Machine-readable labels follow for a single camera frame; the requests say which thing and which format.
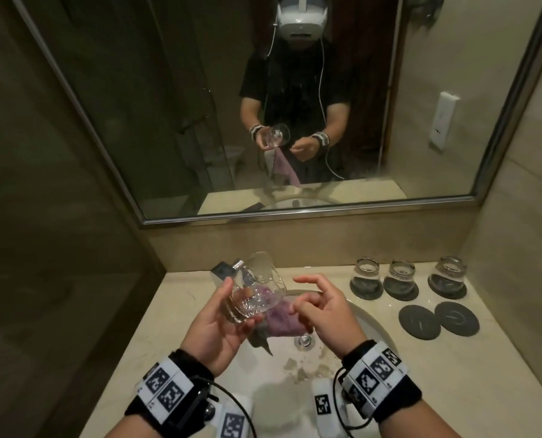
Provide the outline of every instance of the black t-shirt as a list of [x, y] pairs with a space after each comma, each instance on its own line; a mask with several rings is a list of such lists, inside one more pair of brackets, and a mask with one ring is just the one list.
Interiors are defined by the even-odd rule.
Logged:
[[320, 78], [324, 113], [331, 104], [351, 100], [349, 77], [336, 69], [333, 45], [324, 40], [323, 46], [325, 63], [320, 41], [305, 50], [292, 50], [278, 39], [268, 58], [255, 53], [246, 65], [240, 96], [263, 103], [265, 125], [289, 127], [288, 147], [326, 126], [318, 96]]

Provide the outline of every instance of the countertop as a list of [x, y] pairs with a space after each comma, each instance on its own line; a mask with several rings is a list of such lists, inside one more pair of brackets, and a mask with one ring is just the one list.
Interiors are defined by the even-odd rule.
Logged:
[[305, 184], [303, 187], [275, 186], [269, 190], [244, 189], [211, 192], [206, 196], [198, 214], [241, 212], [257, 203], [267, 206], [289, 198], [311, 198], [325, 200], [331, 204], [348, 204], [405, 200], [407, 196], [394, 180], [387, 178]]
[[[442, 301], [427, 285], [433, 263], [417, 265], [420, 295], [411, 302], [394, 300], [386, 293], [376, 301], [357, 298], [348, 287], [353, 266], [279, 269], [289, 289], [313, 289], [296, 284], [298, 274], [324, 273], [347, 298], [368, 312], [388, 333], [411, 378], [425, 400], [465, 437], [542, 438], [542, 387], [502, 331], [475, 289], [466, 280], [468, 294], [460, 303], [480, 321], [480, 331], [470, 338], [444, 329], [432, 341], [406, 333], [399, 324], [399, 310], [419, 304], [432, 311]], [[384, 276], [388, 265], [381, 266]], [[177, 348], [188, 325], [213, 292], [209, 272], [169, 273], [129, 342], [81, 438], [104, 436], [119, 421], [135, 394], [135, 385], [151, 366]], [[200, 435], [211, 437], [214, 429]], [[366, 436], [355, 431], [355, 436]]]

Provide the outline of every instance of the mirror frame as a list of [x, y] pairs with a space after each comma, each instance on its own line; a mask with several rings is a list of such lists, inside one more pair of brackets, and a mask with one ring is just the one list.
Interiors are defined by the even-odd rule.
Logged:
[[95, 143], [102, 160], [104, 161], [103, 168], [107, 171], [107, 173], [109, 173], [110, 176], [114, 178], [121, 193], [121, 197], [129, 205], [129, 210], [135, 215], [139, 227], [146, 229], [176, 227], [181, 225], [213, 225], [227, 224], [231, 222], [274, 221], [340, 215], [432, 210], [450, 207], [479, 207], [483, 204], [488, 192], [490, 191], [493, 180], [498, 172], [498, 169], [500, 168], [502, 159], [504, 158], [506, 150], [508, 149], [508, 146], [514, 136], [520, 119], [522, 119], [526, 105], [528, 104], [534, 88], [537, 85], [540, 74], [542, 73], [541, 10], [537, 23], [535, 24], [530, 36], [530, 40], [526, 47], [522, 61], [518, 66], [514, 81], [509, 89], [508, 95], [495, 124], [492, 136], [488, 141], [475, 182], [471, 188], [471, 192], [467, 195], [454, 197], [418, 198], [412, 200], [377, 201], [374, 203], [342, 204], [338, 206], [317, 208], [197, 215], [194, 217], [149, 220], [145, 218], [136, 199], [127, 188], [127, 184], [124, 181], [121, 172], [114, 164], [110, 154], [107, 152], [99, 133], [96, 131], [92, 121], [88, 117], [86, 110], [78, 99], [78, 96], [64, 76], [60, 66], [54, 58], [54, 55], [51, 53], [30, 13], [27, 11], [26, 6], [23, 4], [22, 0], [12, 0], [12, 2], [17, 8], [23, 21], [26, 23], [26, 26], [34, 37], [38, 47], [44, 54], [44, 57], [48, 61], [53, 72], [58, 78], [58, 81], [62, 85], [63, 89], [68, 95], [68, 98], [75, 107], [79, 117], [92, 137], [92, 140]]

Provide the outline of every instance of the sink drain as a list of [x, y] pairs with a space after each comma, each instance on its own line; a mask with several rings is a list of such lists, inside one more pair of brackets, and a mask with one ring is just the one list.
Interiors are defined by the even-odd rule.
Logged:
[[315, 338], [311, 335], [301, 335], [295, 339], [295, 346], [297, 350], [306, 351], [311, 350], [315, 346]]

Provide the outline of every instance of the round black coaster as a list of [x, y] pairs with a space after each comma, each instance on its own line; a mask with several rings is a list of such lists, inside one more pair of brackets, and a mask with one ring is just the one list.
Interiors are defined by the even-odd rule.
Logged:
[[[413, 286], [411, 290], [407, 292], [407, 288]], [[384, 290], [387, 294], [399, 301], [413, 301], [419, 296], [419, 287], [417, 283], [405, 283], [391, 277], [384, 279]]]
[[435, 307], [435, 316], [445, 329], [456, 335], [473, 336], [480, 331], [478, 317], [458, 302], [439, 303]]
[[432, 291], [449, 300], [461, 300], [468, 294], [468, 288], [465, 283], [457, 283], [435, 273], [429, 275], [427, 282]]
[[350, 280], [350, 289], [353, 294], [363, 300], [376, 300], [384, 292], [380, 280], [370, 280], [361, 277], [354, 277]]
[[399, 312], [400, 325], [409, 334], [421, 340], [433, 340], [441, 333], [441, 324], [433, 312], [414, 304]]

